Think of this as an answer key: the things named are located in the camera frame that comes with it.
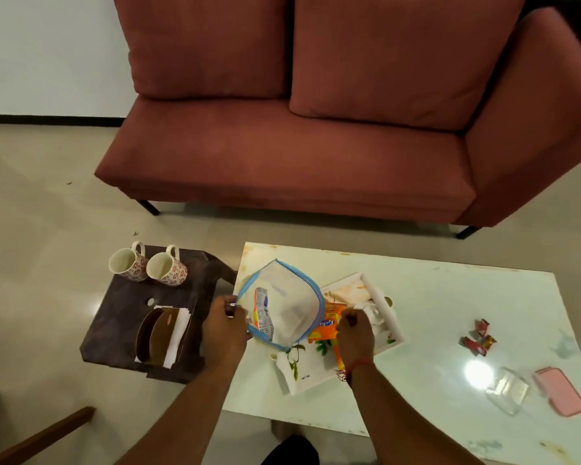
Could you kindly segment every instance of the white table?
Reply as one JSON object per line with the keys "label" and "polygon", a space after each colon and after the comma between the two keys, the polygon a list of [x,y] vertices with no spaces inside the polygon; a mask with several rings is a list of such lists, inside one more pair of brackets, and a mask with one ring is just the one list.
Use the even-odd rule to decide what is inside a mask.
{"label": "white table", "polygon": [[[581,414],[554,413],[531,377],[537,369],[559,367],[581,394],[581,353],[553,274],[246,243],[235,293],[275,258],[320,286],[367,273],[394,301],[407,339],[375,359],[379,370],[417,411],[474,454],[520,465],[571,465],[545,442],[581,465]],[[497,340],[486,358],[458,344],[480,318],[491,323]],[[270,353],[248,343],[225,410],[367,435],[345,383],[333,379],[292,397]],[[532,383],[515,416],[488,401],[478,378],[499,367]]]}

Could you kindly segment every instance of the coffee table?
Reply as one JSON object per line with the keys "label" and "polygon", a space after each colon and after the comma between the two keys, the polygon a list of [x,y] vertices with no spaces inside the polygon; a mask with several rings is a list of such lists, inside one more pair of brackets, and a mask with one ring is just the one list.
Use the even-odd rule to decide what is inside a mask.
{"label": "coffee table", "polygon": [[[422,415],[481,458],[520,465],[581,465],[581,414],[554,413],[532,380],[559,367],[581,395],[581,353],[551,273],[246,243],[235,286],[278,258],[320,286],[365,272],[392,298],[406,343],[377,356],[379,370]],[[485,318],[497,343],[488,356],[458,344]],[[367,435],[351,390],[332,379],[291,396],[256,341],[237,370],[228,411]],[[488,401],[487,374],[508,367],[532,384],[509,416]]]}
{"label": "coffee table", "polygon": [[[146,247],[146,257],[164,252],[161,246]],[[202,322],[209,314],[219,279],[235,283],[236,271],[215,256],[198,250],[180,249],[188,276],[178,287],[146,279],[134,282],[115,275],[99,310],[88,328],[80,353],[85,362],[146,372],[147,377],[178,383],[190,382],[204,366],[200,357]],[[155,305],[186,308],[191,313],[182,351],[171,369],[136,362],[136,335],[144,317]]]}

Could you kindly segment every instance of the ziplock bag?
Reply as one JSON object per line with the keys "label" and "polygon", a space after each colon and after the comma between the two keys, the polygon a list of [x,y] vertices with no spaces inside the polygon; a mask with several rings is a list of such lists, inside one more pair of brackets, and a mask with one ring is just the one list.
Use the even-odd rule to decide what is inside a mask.
{"label": "ziplock bag", "polygon": [[299,269],[273,260],[256,271],[237,295],[248,311],[248,330],[255,338],[287,351],[325,318],[325,298]]}

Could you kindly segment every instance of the beige floor tile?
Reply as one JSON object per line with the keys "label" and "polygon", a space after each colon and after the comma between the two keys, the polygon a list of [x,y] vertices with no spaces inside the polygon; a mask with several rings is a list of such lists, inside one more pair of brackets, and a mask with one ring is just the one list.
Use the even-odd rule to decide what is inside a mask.
{"label": "beige floor tile", "polygon": [[[89,426],[31,462],[109,464],[180,391],[80,358],[110,280],[107,260],[134,239],[203,249],[235,268],[243,243],[255,241],[550,271],[581,347],[581,165],[460,242],[448,226],[294,212],[160,202],[163,214],[153,218],[93,176],[115,133],[0,125],[0,450],[90,404],[98,412]],[[365,438],[307,435],[323,463],[374,459]],[[259,463],[275,444],[267,420],[223,413],[205,463]]]}

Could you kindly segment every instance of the person's left hand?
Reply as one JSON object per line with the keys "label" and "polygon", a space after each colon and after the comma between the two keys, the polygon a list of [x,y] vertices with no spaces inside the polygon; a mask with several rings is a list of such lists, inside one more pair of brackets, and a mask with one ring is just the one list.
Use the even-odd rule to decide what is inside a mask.
{"label": "person's left hand", "polygon": [[209,316],[202,323],[204,362],[209,368],[237,368],[248,339],[247,312],[241,306],[231,307],[236,295],[226,295],[213,300]]}

